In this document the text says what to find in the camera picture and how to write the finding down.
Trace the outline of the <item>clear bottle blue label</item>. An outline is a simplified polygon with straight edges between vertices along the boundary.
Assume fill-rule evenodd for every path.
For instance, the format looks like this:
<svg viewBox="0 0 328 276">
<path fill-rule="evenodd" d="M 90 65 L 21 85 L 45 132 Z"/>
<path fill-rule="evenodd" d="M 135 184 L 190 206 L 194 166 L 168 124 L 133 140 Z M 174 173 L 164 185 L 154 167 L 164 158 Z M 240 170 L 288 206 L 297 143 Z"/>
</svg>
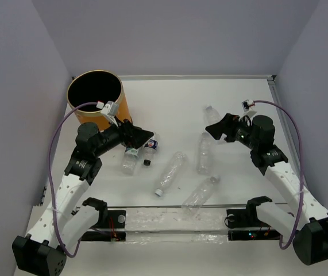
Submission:
<svg viewBox="0 0 328 276">
<path fill-rule="evenodd" d="M 156 138 L 149 139 L 143 147 L 143 165 L 150 166 L 157 152 L 158 141 Z"/>
</svg>

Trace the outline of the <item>clear bottle green white label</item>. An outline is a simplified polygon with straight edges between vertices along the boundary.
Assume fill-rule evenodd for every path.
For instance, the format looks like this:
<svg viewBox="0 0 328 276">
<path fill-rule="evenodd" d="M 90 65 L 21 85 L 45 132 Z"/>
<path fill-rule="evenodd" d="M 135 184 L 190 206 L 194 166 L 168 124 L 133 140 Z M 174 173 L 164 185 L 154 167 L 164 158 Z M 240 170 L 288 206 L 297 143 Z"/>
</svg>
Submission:
<svg viewBox="0 0 328 276">
<path fill-rule="evenodd" d="M 121 171 L 127 175 L 133 175 L 138 162 L 138 149 L 126 148 L 121 162 Z"/>
</svg>

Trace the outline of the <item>clear bottle white cap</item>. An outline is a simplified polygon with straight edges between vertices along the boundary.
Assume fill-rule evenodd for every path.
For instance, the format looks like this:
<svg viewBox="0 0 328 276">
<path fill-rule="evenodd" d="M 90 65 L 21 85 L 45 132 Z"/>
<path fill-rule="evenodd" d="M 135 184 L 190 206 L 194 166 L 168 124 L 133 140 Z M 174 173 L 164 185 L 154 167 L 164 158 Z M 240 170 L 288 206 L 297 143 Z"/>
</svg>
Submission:
<svg viewBox="0 0 328 276">
<path fill-rule="evenodd" d="M 156 196 L 162 197 L 164 193 L 173 185 L 174 181 L 186 165 L 186 162 L 186 154 L 183 152 L 174 153 L 157 181 L 154 192 Z"/>
</svg>

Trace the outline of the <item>clear bottle front grey cap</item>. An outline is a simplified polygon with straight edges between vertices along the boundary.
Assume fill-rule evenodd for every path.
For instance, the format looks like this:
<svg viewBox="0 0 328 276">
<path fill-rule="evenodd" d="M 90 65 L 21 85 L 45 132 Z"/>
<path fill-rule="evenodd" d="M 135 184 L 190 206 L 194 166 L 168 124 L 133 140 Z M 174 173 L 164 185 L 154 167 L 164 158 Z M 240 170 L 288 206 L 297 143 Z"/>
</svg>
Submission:
<svg viewBox="0 0 328 276">
<path fill-rule="evenodd" d="M 195 216 L 199 209 L 212 197 L 218 190 L 221 177 L 213 175 L 203 180 L 191 193 L 191 195 L 182 203 L 184 214 Z"/>
</svg>

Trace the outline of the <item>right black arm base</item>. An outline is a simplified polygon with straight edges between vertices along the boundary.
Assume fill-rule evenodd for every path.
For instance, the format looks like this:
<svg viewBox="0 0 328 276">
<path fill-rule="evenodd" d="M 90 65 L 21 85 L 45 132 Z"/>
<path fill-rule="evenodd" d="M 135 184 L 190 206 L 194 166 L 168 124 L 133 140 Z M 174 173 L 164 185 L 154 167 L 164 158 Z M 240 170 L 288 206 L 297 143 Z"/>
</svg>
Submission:
<svg viewBox="0 0 328 276">
<path fill-rule="evenodd" d="M 278 240 L 280 234 L 268 224 L 252 218 L 246 209 L 228 209 L 224 224 L 229 241 Z"/>
</svg>

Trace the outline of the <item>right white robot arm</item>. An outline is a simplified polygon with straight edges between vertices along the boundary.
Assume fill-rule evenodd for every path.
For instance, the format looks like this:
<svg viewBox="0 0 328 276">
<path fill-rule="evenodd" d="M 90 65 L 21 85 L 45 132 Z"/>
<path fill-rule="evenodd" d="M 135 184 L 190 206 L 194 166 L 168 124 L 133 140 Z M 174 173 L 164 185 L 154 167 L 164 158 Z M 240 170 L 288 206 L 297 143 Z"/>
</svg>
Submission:
<svg viewBox="0 0 328 276">
<path fill-rule="evenodd" d="M 234 114 L 205 128 L 215 139 L 235 141 L 250 149 L 254 166 L 278 190 L 290 208 L 285 212 L 270 198 L 259 197 L 248 201 L 244 211 L 250 225 L 265 223 L 280 234 L 280 247 L 292 246 L 305 265 L 328 260 L 328 210 L 301 183 L 288 158 L 274 143 L 273 120 L 264 115 L 247 120 Z"/>
</svg>

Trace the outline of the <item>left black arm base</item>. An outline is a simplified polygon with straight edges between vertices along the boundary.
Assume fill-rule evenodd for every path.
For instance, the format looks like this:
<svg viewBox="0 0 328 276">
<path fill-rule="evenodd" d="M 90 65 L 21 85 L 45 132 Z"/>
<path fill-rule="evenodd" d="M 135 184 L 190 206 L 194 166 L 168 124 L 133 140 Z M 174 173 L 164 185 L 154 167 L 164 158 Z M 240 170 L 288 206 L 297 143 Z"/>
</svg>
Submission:
<svg viewBox="0 0 328 276">
<path fill-rule="evenodd" d="M 106 218 L 100 218 L 83 236 L 83 242 L 124 242 L 126 211 L 109 210 Z"/>
</svg>

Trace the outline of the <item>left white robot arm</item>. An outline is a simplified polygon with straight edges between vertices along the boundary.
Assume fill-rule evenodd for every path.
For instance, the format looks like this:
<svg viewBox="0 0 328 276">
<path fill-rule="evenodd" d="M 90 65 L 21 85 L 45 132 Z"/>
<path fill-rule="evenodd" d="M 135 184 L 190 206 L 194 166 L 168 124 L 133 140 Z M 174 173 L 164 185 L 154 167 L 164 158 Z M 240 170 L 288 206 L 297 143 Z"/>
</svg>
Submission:
<svg viewBox="0 0 328 276">
<path fill-rule="evenodd" d="M 17 267 L 33 275 L 60 275 L 67 258 L 76 255 L 84 233 L 106 223 L 107 203 L 96 198 L 84 200 L 77 213 L 72 214 L 102 167 L 101 155 L 120 144 L 138 149 L 152 136 L 153 132 L 134 126 L 129 120 L 104 131 L 93 122 L 80 125 L 61 183 L 57 189 L 50 186 L 50 204 L 28 233 L 13 241 Z"/>
</svg>

